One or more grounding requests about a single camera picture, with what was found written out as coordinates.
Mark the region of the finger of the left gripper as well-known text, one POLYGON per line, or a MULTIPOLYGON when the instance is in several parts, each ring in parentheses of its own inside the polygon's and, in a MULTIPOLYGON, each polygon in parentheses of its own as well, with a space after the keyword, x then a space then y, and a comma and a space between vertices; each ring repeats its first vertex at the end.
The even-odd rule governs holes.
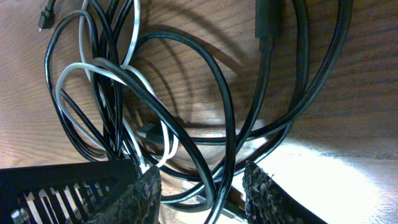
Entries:
POLYGON ((84 223, 139 173, 133 161, 1 170, 1 223, 84 223))

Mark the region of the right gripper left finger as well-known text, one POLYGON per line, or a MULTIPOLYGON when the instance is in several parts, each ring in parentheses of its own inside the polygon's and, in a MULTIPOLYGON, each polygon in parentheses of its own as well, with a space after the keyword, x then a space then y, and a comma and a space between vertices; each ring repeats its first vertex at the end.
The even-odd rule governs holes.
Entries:
POLYGON ((87 223, 158 223, 160 171, 152 166, 135 181, 117 184, 87 223))

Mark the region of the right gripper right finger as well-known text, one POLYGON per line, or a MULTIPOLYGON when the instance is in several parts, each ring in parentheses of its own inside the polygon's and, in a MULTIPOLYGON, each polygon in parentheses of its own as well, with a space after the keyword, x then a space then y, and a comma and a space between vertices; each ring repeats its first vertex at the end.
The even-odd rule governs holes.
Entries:
POLYGON ((248 223, 306 224, 324 223, 309 209, 298 203, 256 163, 245 165, 243 187, 248 223))

